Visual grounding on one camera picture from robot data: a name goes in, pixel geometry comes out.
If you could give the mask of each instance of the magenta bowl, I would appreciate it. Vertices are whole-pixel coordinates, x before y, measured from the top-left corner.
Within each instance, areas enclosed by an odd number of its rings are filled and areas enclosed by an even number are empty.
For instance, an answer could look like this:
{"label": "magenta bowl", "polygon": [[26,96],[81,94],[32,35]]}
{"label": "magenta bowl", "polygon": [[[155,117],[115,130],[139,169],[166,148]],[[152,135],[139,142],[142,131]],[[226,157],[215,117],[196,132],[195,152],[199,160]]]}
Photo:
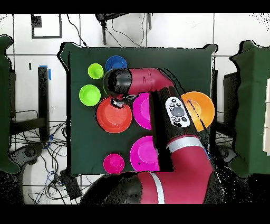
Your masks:
{"label": "magenta bowl", "polygon": [[135,121],[143,128],[151,130],[149,113],[149,93],[144,92],[133,102],[133,115]]}
{"label": "magenta bowl", "polygon": [[159,171],[158,155],[153,137],[146,136],[137,140],[130,150],[130,163],[135,171]]}
{"label": "magenta bowl", "polygon": [[109,174],[121,173],[124,169],[124,159],[118,154],[109,154],[103,161],[103,167]]}

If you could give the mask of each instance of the power strip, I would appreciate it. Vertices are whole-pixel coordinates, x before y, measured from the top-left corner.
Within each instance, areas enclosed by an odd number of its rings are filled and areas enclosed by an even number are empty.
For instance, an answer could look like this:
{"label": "power strip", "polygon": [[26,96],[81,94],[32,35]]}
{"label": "power strip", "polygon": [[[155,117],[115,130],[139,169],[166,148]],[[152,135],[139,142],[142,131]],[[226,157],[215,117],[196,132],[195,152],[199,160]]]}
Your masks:
{"label": "power strip", "polygon": [[66,191],[70,196],[70,199],[73,200],[79,198],[82,195],[82,192],[78,185],[77,179],[71,177],[70,175],[67,175],[66,170],[62,170],[60,174],[61,174],[61,182],[63,183],[63,185],[65,185]]}

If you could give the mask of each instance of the dark green tabletop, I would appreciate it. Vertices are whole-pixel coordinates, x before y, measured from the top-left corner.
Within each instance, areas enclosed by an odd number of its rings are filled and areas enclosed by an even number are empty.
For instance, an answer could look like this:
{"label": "dark green tabletop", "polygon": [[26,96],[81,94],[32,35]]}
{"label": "dark green tabletop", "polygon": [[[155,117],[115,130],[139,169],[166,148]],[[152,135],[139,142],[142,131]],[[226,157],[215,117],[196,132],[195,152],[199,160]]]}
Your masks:
{"label": "dark green tabletop", "polygon": [[141,137],[151,135],[133,119],[127,130],[120,134],[103,131],[95,120],[96,106],[87,107],[79,100],[80,89],[87,84],[97,86],[101,100],[106,98],[102,79],[88,75],[88,67],[99,63],[105,71],[106,60],[120,55],[128,68],[166,68],[179,80],[186,92],[200,91],[210,96],[211,54],[214,44],[203,49],[176,48],[82,48],[73,43],[63,43],[59,58],[71,75],[71,173],[106,174],[103,160],[110,153],[120,154],[125,161],[123,172],[134,171],[129,161],[131,146]]}
{"label": "dark green tabletop", "polygon": [[239,53],[231,58],[238,69],[241,84],[237,90],[239,108],[235,119],[233,171],[247,177],[253,173],[270,174],[270,156],[263,152],[265,96],[270,78],[270,48],[244,41]]}
{"label": "dark green tabletop", "polygon": [[9,69],[11,62],[6,56],[6,50],[13,44],[7,35],[0,35],[0,171],[17,173],[20,168],[8,157],[11,137],[9,135],[11,102],[9,91]]}

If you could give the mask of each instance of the lime green bowl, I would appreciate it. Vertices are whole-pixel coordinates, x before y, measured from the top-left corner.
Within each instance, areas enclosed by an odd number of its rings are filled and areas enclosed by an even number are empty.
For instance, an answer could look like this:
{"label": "lime green bowl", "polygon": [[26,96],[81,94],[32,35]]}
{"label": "lime green bowl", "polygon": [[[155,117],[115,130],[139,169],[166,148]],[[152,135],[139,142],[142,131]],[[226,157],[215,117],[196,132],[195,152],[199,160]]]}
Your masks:
{"label": "lime green bowl", "polygon": [[100,100],[100,91],[94,85],[83,86],[79,92],[80,101],[89,107],[96,105]]}
{"label": "lime green bowl", "polygon": [[103,67],[100,64],[94,63],[91,64],[88,68],[88,75],[92,79],[100,79],[103,77],[104,72],[103,72]]}

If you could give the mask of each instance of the control buttons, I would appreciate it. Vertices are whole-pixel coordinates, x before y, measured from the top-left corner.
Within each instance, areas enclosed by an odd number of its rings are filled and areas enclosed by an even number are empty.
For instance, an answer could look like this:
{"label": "control buttons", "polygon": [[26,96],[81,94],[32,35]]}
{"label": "control buttons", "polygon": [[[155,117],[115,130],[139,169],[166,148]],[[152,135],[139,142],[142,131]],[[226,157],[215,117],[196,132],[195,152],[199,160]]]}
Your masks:
{"label": "control buttons", "polygon": [[180,118],[179,117],[177,117],[177,118],[175,118],[175,120],[174,120],[175,122],[180,122]]}
{"label": "control buttons", "polygon": [[185,111],[181,107],[175,107],[171,114],[175,117],[182,117],[185,114]]}
{"label": "control buttons", "polygon": [[178,97],[169,97],[165,102],[165,107],[173,126],[185,128],[190,125],[184,103]]}
{"label": "control buttons", "polygon": [[178,123],[177,123],[177,122],[174,122],[173,124],[174,124],[175,126],[177,126],[177,127],[182,127],[182,124],[179,123],[179,122],[178,122]]}

